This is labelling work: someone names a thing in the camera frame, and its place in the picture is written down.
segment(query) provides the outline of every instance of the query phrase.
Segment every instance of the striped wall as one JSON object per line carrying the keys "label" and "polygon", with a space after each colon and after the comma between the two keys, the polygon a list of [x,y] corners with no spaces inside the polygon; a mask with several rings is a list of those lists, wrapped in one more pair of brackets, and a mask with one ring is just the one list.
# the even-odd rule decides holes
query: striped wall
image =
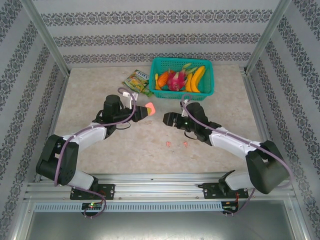
{"label": "striped wall", "polygon": [[70,68],[154,57],[245,66],[279,0],[35,0]]}
{"label": "striped wall", "polygon": [[0,240],[48,137],[64,76],[18,0],[0,1]]}
{"label": "striped wall", "polygon": [[320,1],[293,0],[251,72],[272,140],[290,163],[312,239],[320,239]]}

